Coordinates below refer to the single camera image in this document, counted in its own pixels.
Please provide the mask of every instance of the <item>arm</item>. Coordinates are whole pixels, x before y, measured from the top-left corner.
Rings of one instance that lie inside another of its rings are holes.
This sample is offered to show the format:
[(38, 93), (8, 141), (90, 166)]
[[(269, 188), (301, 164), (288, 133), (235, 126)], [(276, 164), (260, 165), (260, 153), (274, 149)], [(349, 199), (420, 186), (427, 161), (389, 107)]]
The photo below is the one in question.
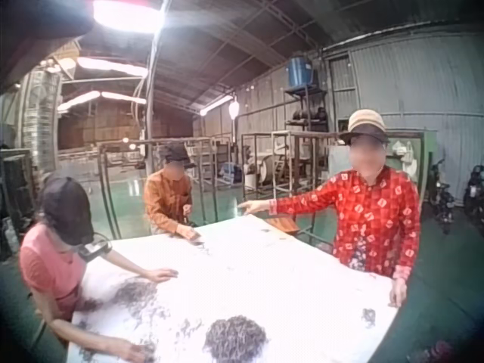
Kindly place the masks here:
[(103, 258), (106, 261), (111, 262), (113, 265), (116, 265), (123, 270), (132, 272), (133, 274), (137, 274), (143, 277), (145, 277), (147, 274), (147, 270), (129, 261), (125, 256), (121, 255), (115, 250), (109, 251), (103, 256)]
[(153, 282), (165, 282), (170, 280), (171, 278), (177, 278), (178, 272), (176, 270), (172, 270), (170, 268), (160, 268), (158, 270), (145, 270), (144, 268), (139, 267), (135, 263), (129, 261), (126, 257), (121, 255), (120, 253), (111, 250), (110, 252), (106, 253), (103, 258), (111, 262), (113, 265), (122, 268), (123, 270), (132, 272), (134, 274), (140, 275), (143, 278), (147, 278)]
[(340, 176), (337, 175), (308, 193), (271, 200), (269, 212), (271, 214), (302, 214), (324, 209), (336, 202), (337, 189), (341, 182)]
[(111, 346), (114, 338), (79, 329), (76, 325), (61, 318), (57, 303), (50, 293), (43, 293), (35, 289), (31, 289), (31, 291), (45, 322), (59, 337), (87, 349), (113, 354)]
[(155, 225), (158, 226), (158, 228), (171, 233), (176, 233), (178, 222), (163, 214), (161, 208), (162, 197), (157, 189), (157, 186), (149, 179), (146, 181), (146, 185), (144, 187), (144, 205), (148, 217)]
[(29, 248), (20, 251), (22, 276), (32, 291), (33, 299), (47, 325), (60, 337), (87, 349), (118, 356), (127, 361), (143, 362), (140, 346), (127, 340), (105, 337), (79, 329), (65, 320), (55, 298), (52, 296), (54, 278), (42, 259)]
[(417, 258), (420, 241), (420, 204), (415, 185), (406, 180), (402, 185), (402, 200), (400, 202), (400, 235), (402, 245), (397, 260), (393, 278), (408, 279)]

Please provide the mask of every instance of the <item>person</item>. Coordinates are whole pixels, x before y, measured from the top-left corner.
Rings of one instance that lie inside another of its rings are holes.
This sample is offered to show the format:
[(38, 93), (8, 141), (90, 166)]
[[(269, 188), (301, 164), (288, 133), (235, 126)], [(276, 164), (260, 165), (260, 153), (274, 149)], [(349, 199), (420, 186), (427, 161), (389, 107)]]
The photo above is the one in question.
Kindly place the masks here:
[(385, 165), (389, 140), (376, 111), (354, 112), (349, 131), (340, 138), (349, 145), (351, 170), (305, 194), (247, 201), (239, 207), (246, 213), (295, 215), (334, 206), (338, 226), (333, 255), (350, 268), (391, 277), (390, 302), (400, 307), (420, 238), (417, 189), (404, 172)]
[(144, 205), (152, 234), (179, 234), (193, 240), (198, 233), (187, 224), (192, 210), (191, 183), (185, 170), (192, 168), (183, 143), (164, 150), (164, 167), (148, 176), (144, 186)]
[[(23, 279), (45, 322), (62, 340), (142, 363), (146, 358), (142, 346), (90, 333), (70, 322), (82, 302), (81, 281), (86, 268), (77, 251), (93, 239), (89, 200), (82, 186), (72, 178), (48, 177), (39, 194), (37, 223), (26, 233), (20, 248)], [(178, 275), (170, 268), (143, 269), (115, 250), (102, 257), (155, 283)]]

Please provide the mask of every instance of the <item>red patterned shirt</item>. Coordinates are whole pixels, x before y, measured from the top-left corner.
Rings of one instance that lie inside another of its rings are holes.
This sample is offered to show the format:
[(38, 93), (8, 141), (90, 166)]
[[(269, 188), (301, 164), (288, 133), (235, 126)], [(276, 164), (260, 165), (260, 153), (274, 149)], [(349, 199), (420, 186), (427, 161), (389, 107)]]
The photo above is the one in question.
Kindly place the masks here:
[(407, 279), (417, 257), (420, 208), (414, 183), (385, 166), (368, 186), (355, 170), (341, 172), (315, 191), (271, 201), (271, 214), (337, 211), (333, 254), (348, 265), (356, 244), (366, 241), (365, 271)]

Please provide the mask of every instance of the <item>black cap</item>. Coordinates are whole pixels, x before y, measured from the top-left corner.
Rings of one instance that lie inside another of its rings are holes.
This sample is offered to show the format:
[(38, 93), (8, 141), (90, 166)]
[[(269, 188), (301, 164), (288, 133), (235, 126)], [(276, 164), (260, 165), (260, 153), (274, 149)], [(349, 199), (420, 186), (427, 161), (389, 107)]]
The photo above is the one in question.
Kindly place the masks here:
[(66, 244), (78, 246), (94, 240), (88, 195), (71, 177), (47, 178), (39, 195), (39, 212)]
[(361, 135), (376, 138), (382, 144), (389, 142), (388, 136), (382, 129), (368, 123), (362, 123), (361, 125), (355, 126), (350, 132), (344, 132), (340, 135), (340, 139), (343, 140), (346, 145), (350, 145), (352, 138)]
[(185, 146), (179, 142), (166, 145), (165, 160), (167, 163), (171, 163), (172, 161), (179, 162), (185, 169), (190, 169), (195, 166), (190, 161)]

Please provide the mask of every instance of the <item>pink shirt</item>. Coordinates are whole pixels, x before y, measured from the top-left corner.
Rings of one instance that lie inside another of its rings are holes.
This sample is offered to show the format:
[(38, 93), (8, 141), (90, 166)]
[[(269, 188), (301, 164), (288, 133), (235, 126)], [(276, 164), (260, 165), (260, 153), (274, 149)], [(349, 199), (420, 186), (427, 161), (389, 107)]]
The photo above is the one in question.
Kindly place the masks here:
[(51, 232), (38, 223), (23, 239), (20, 269), (29, 288), (50, 293), (57, 301), (63, 318), (72, 318), (85, 272), (85, 262), (77, 253), (56, 251)]

